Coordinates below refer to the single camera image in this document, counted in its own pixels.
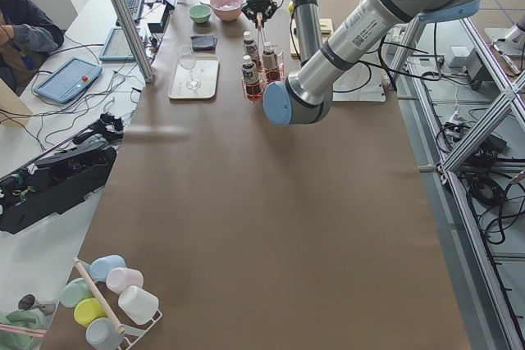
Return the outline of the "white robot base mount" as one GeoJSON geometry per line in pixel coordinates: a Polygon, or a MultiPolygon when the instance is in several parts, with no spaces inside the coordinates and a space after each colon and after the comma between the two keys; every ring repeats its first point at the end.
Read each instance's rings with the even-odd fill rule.
{"type": "Polygon", "coordinates": [[[333,100],[335,102],[384,102],[386,94],[382,81],[383,73],[380,68],[358,63],[333,84],[333,100]]]}

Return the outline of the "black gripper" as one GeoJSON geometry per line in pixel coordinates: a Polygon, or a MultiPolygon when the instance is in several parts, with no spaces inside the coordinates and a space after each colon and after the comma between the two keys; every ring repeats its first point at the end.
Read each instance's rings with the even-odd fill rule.
{"type": "Polygon", "coordinates": [[[246,0],[241,11],[249,20],[257,20],[257,15],[261,14],[263,20],[272,18],[277,10],[277,4],[273,0],[246,0]]]}

